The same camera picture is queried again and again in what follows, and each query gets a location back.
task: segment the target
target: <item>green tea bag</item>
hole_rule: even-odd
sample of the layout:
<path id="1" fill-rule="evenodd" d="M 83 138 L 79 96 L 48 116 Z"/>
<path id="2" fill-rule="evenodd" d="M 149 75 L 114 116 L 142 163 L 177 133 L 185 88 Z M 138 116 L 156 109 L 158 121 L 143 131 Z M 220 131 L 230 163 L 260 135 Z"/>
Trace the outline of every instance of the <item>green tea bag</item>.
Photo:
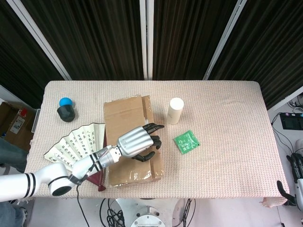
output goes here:
<path id="1" fill-rule="evenodd" d="M 200 146 L 199 141 L 194 136 L 191 130 L 188 130 L 184 134 L 177 136 L 176 138 L 174 138 L 174 141 L 182 155 Z"/>

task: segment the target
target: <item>cardboard box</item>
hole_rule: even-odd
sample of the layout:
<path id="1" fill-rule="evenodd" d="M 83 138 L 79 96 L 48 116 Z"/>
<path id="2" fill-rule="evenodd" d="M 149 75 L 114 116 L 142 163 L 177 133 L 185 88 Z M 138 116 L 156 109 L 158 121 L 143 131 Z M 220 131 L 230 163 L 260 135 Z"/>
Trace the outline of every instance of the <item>cardboard box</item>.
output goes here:
<path id="1" fill-rule="evenodd" d="M 33 138 L 31 129 L 34 117 L 34 112 L 30 110 L 9 103 L 1 103 L 0 134 L 6 134 L 4 139 L 9 143 L 29 151 L 29 143 Z"/>
<path id="2" fill-rule="evenodd" d="M 153 122 L 151 101 L 149 96 L 135 96 L 104 103 L 107 144 L 116 145 L 117 139 L 130 130 Z M 109 184 L 121 186 L 131 183 L 150 182 L 163 176 L 163 163 L 160 151 L 146 162 L 121 157 L 118 163 L 109 167 Z"/>

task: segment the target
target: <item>blue ball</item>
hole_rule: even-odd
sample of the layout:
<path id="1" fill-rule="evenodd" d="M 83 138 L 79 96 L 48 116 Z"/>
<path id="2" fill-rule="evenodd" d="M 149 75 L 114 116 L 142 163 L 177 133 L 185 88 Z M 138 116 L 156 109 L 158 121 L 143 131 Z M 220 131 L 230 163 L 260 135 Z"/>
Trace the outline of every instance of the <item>blue ball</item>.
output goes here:
<path id="1" fill-rule="evenodd" d="M 71 99 L 67 97 L 60 99 L 59 106 L 63 106 L 63 105 L 72 105 Z"/>

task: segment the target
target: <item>black curtain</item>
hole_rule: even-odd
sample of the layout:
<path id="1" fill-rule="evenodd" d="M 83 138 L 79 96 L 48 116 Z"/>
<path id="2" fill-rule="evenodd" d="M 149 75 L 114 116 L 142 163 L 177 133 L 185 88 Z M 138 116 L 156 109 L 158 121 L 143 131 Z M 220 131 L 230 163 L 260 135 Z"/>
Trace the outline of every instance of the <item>black curtain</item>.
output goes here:
<path id="1" fill-rule="evenodd" d="M 0 27 L 0 84 L 39 108 L 44 87 L 62 77 L 6 1 L 0 1 Z"/>
<path id="2" fill-rule="evenodd" d="M 155 0 L 153 79 L 202 79 L 236 0 Z"/>
<path id="3" fill-rule="evenodd" d="M 256 81 L 267 108 L 303 86 L 303 2 L 249 0 L 209 79 Z"/>
<path id="4" fill-rule="evenodd" d="M 143 79 L 138 0 L 22 0 L 72 79 Z"/>

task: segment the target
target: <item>robotic arm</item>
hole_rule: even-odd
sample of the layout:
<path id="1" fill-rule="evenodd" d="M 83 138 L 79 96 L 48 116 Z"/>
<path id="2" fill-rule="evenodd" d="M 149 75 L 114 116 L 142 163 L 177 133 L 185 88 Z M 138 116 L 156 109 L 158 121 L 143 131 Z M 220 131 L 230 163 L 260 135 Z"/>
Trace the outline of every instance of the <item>robotic arm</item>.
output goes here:
<path id="1" fill-rule="evenodd" d="M 118 162 L 121 156 L 147 161 L 155 152 L 146 156 L 140 153 L 150 146 L 160 148 L 159 136 L 150 134 L 161 128 L 164 126 L 150 123 L 129 131 L 118 138 L 116 146 L 109 145 L 77 161 L 69 176 L 62 163 L 50 164 L 35 173 L 0 176 L 0 202 L 31 197 L 38 192 L 41 183 L 48 185 L 51 195 L 64 195 L 75 185 L 81 185 L 89 175 Z"/>

